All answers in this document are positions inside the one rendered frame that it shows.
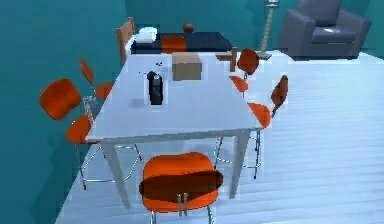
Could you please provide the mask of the white dining table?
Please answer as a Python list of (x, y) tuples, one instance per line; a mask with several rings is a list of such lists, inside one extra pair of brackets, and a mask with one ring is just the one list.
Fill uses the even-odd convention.
[[(233, 170), (229, 197), (236, 196), (250, 133), (261, 128), (229, 73), (212, 53), (202, 53), (202, 78), (172, 79), (172, 57), (128, 57), (86, 139), (103, 147), (123, 205), (130, 206), (117, 156), (118, 144), (232, 137)], [(152, 105), (147, 74), (163, 80), (163, 103)]]

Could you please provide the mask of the tan cardboard box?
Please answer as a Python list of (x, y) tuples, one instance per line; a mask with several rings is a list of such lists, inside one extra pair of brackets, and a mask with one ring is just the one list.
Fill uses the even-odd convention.
[(202, 62), (197, 53), (175, 52), (172, 54), (172, 74), (174, 81), (200, 80)]

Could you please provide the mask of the orange chair with metal legs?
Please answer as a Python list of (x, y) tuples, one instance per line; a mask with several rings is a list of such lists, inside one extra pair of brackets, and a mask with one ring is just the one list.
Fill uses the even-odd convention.
[(80, 70), (84, 78), (88, 81), (90, 84), (90, 87), (92, 91), (94, 92), (95, 96), (102, 99), (106, 100), (114, 83), (113, 82), (105, 82), (96, 85), (94, 83), (95, 75), (93, 70), (88, 66), (86, 60), (84, 58), (80, 59)]
[[(244, 93), (246, 90), (248, 90), (248, 83), (237, 76), (230, 76), (231, 81), (235, 85), (235, 87), (238, 89), (239, 92)], [(266, 128), (269, 126), (271, 119), (275, 116), (277, 110), (283, 105), (288, 95), (288, 76), (283, 75), (280, 79), (280, 81), (277, 83), (275, 88), (272, 91), (271, 94), (271, 100), (273, 102), (273, 109), (272, 112), (270, 109), (259, 103), (253, 103), (248, 102), (248, 106), (251, 109), (252, 113), (254, 114), (255, 118), (259, 121), (262, 128)], [(242, 165), (243, 168), (249, 168), (254, 170), (254, 179), (257, 177), (258, 168), (261, 166), (261, 130), (256, 131), (256, 137), (249, 137), (250, 139), (255, 140), (255, 152), (256, 152), (256, 158), (255, 158), (255, 165)], [(223, 143), (223, 137), (219, 137), (217, 140), (217, 144), (214, 149), (214, 168), (217, 167), (218, 161), (232, 164), (232, 161), (225, 160), (219, 157), (221, 145)]]
[(210, 205), (218, 198), (223, 175), (200, 152), (159, 155), (143, 168), (139, 192), (144, 207), (151, 212), (150, 224), (157, 224), (158, 213), (207, 209), (208, 224), (214, 224)]
[(248, 90), (248, 76), (256, 71), (259, 66), (259, 61), (260, 57), (256, 51), (249, 48), (242, 50), (239, 60), (237, 61), (237, 67), (244, 72), (244, 75), (242, 78), (230, 76), (232, 83), (242, 95), (245, 95), (245, 92)]
[(162, 38), (161, 49), (163, 53), (185, 52), (186, 39), (183, 36), (165, 36)]
[[(86, 190), (87, 184), (90, 182), (113, 183), (111, 179), (87, 179), (84, 176), (84, 171), (96, 153), (103, 149), (98, 142), (86, 141), (86, 136), (91, 129), (91, 124), (96, 118), (94, 113), (96, 98), (93, 96), (82, 97), (70, 79), (62, 78), (53, 81), (41, 92), (39, 103), (47, 115), (54, 120), (64, 119), (80, 104), (83, 104), (84, 114), (73, 120), (66, 132), (66, 139), (71, 142), (75, 148), (81, 184), (83, 189)], [(96, 145), (97, 149), (87, 161), (82, 163), (78, 146), (84, 144)]]

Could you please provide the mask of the wooden bed with dark cover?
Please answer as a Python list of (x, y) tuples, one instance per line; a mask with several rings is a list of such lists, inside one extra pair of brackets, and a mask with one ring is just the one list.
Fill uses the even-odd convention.
[(152, 43), (140, 43), (132, 17), (115, 29), (119, 46), (120, 64), (124, 65), (130, 54), (160, 54), (165, 37), (183, 37), (187, 52), (213, 52), (219, 61), (230, 62), (230, 72), (236, 68), (237, 48), (220, 32), (157, 33)]

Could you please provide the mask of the white pillow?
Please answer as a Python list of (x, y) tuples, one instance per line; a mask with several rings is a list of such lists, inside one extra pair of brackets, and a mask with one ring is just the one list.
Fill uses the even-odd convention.
[(137, 43), (153, 43), (157, 38), (157, 29), (155, 27), (143, 27), (136, 34)]

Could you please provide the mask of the beige floor lamp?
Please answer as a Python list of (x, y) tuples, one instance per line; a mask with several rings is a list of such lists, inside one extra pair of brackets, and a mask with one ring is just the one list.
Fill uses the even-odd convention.
[(271, 54), (269, 54), (267, 52), (267, 43), (268, 43), (269, 33), (270, 33), (270, 29), (271, 29), (274, 9), (278, 5), (279, 5), (279, 0), (265, 0), (265, 6), (268, 8), (268, 15), (267, 15), (267, 19), (265, 22), (265, 28), (264, 28), (264, 34), (263, 34), (263, 39), (262, 39), (262, 43), (261, 43), (261, 48), (260, 48), (260, 51), (258, 53), (261, 60), (267, 61), (271, 57)]

